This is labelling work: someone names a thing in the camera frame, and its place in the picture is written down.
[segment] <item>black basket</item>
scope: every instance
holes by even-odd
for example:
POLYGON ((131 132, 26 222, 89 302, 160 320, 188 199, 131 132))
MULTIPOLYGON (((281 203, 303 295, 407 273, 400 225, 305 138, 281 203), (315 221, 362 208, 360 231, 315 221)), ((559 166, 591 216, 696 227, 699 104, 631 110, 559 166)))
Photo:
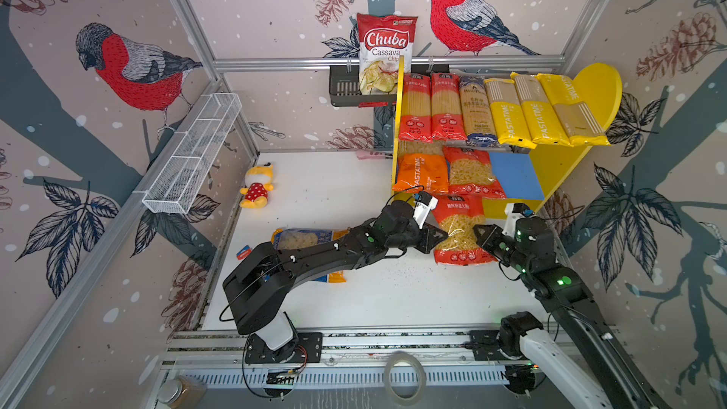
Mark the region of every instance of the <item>black basket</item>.
MULTIPOLYGON (((449 73, 448 64, 434 64, 429 71, 429 64, 413 64, 412 73, 428 75, 429 73, 449 73)), ((359 66, 352 65, 347 71, 345 65, 332 65, 330 70, 328 92, 331 105, 336 107, 359 107, 367 103, 381 103, 370 106, 392 106, 396 104, 396 94, 361 95, 359 91, 359 66)))

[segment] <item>roll of tape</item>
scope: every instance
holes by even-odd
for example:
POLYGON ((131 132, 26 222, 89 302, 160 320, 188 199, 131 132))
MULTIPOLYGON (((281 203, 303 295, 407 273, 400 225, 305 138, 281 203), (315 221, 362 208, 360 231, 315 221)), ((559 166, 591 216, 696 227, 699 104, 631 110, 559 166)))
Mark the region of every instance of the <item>roll of tape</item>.
POLYGON ((384 388, 397 404, 401 406, 412 406, 416 404, 419 400, 422 399, 422 393, 426 385, 427 374, 424 372, 424 367, 422 366, 420 361, 417 360, 414 356, 409 355, 405 352, 396 352, 395 354, 392 354, 391 357, 389 357, 389 360, 386 362, 386 368, 384 368, 384 388), (400 362, 410 364, 417 372, 417 376, 419 377, 419 386, 417 386, 417 390, 412 396, 408 398, 396 395, 394 389, 391 388, 391 368, 393 368, 397 363, 400 362))

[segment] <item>bird head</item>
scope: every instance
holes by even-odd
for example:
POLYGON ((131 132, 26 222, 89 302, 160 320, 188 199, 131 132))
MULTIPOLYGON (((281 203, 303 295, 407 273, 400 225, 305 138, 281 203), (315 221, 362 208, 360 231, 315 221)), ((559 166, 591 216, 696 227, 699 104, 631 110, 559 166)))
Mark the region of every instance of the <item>bird head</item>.
POLYGON ((92 22, 78 32, 76 36, 76 50, 78 60, 81 61, 84 69, 95 67, 105 69, 106 63, 103 60, 103 42, 113 35, 107 26, 102 23, 92 22))

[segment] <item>white snow dot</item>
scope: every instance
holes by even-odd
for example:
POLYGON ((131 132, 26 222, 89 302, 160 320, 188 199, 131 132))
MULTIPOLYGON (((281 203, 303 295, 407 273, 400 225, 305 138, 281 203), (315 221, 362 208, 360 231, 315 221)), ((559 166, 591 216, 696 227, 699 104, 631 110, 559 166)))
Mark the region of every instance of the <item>white snow dot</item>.
POLYGON ((146 378, 149 377, 152 371, 154 371, 157 360, 159 360, 159 355, 155 355, 154 358, 151 359, 149 363, 147 363, 146 368, 144 368, 144 370, 141 372, 141 376, 139 376, 139 385, 146 381, 146 378))
POLYGON ((118 308, 112 308, 108 310, 108 313, 103 315, 103 322, 105 323, 113 323, 117 316, 119 315, 119 309, 118 308))

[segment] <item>blue board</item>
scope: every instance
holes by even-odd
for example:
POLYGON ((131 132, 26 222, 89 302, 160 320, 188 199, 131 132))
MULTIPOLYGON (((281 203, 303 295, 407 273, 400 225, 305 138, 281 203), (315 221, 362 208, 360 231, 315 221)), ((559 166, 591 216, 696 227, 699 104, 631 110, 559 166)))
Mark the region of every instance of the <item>blue board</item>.
POLYGON ((510 199, 543 200, 543 190, 530 155, 491 151, 492 172, 510 199))

